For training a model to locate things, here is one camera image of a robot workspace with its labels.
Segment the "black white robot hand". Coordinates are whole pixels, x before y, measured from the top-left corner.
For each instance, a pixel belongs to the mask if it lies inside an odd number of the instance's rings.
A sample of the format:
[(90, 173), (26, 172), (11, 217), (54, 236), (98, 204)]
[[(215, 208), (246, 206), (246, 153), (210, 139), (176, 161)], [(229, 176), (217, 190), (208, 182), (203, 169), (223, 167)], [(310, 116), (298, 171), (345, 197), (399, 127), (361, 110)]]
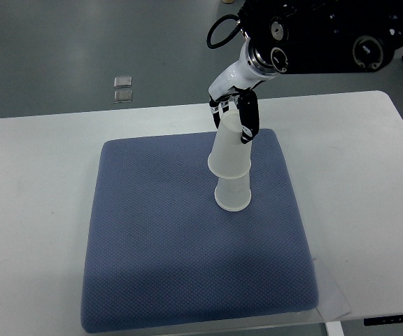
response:
[(228, 66), (208, 89), (215, 126), (220, 125), (220, 114), (229, 110), (229, 101), (232, 100), (239, 110), (241, 143), (251, 142), (260, 130), (257, 95), (253, 89), (276, 75), (276, 70), (263, 63), (251, 40), (247, 39), (239, 59)]

